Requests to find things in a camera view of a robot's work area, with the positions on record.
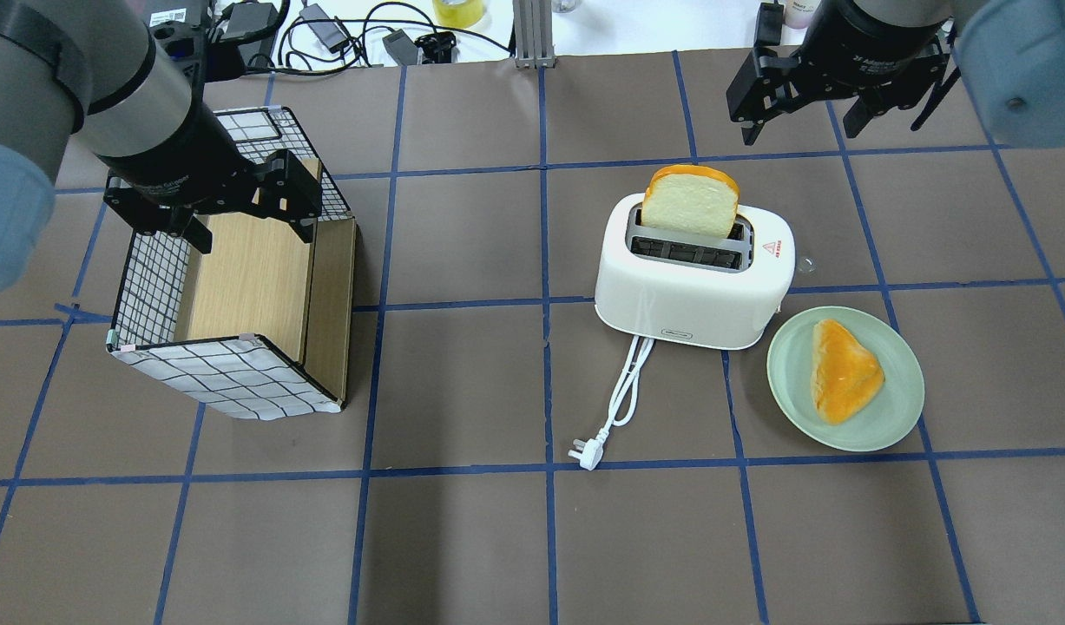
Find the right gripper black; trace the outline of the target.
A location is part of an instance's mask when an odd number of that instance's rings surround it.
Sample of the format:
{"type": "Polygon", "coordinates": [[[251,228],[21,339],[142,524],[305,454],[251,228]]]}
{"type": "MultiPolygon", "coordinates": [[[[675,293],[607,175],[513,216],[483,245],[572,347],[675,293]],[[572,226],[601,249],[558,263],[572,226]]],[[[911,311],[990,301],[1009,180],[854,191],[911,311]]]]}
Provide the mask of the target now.
{"type": "MultiPolygon", "coordinates": [[[[938,31],[949,16],[948,1],[823,1],[793,53],[794,91],[825,99],[858,94],[843,115],[845,137],[857,138],[888,103],[916,104],[940,82],[946,55],[938,31]]],[[[743,115],[744,146],[773,118],[771,111],[743,115]]]]}

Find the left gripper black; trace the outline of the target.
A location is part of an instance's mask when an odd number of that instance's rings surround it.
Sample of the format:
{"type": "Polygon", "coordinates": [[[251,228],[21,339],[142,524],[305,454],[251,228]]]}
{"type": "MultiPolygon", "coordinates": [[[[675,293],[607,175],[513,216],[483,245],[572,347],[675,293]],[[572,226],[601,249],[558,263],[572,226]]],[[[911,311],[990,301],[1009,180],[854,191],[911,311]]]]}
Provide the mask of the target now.
{"type": "Polygon", "coordinates": [[[286,148],[243,155],[212,112],[195,112],[144,153],[103,161],[103,200],[137,234],[170,234],[208,254],[214,235],[200,216],[237,213],[286,223],[304,244],[314,242],[323,213],[318,176],[286,148]]]}

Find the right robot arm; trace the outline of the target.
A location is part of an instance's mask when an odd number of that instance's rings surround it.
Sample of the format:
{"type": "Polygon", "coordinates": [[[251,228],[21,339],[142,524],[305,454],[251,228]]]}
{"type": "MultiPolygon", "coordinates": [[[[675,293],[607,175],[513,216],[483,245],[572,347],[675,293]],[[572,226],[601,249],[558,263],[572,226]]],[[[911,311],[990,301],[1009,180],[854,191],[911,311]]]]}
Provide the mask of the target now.
{"type": "Polygon", "coordinates": [[[777,51],[783,20],[781,5],[761,4],[726,89],[746,145],[779,115],[833,100],[852,102],[848,138],[892,109],[918,109],[919,130],[963,82],[993,139],[1065,147],[1065,1],[822,1],[789,56],[777,51]]]}

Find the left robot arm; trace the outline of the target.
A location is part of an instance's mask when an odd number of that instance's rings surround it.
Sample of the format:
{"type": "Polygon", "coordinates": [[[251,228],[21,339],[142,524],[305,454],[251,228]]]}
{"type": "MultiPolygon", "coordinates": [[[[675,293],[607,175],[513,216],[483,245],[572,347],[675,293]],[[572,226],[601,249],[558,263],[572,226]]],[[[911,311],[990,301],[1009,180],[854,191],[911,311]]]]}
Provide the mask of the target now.
{"type": "Polygon", "coordinates": [[[286,149],[242,155],[203,102],[204,84],[243,76],[241,48],[277,19],[150,24],[122,1],[0,1],[0,292],[16,284],[55,205],[72,135],[110,170],[104,200],[140,236],[183,239],[210,253],[202,216],[286,223],[306,244],[320,181],[286,149]]]}

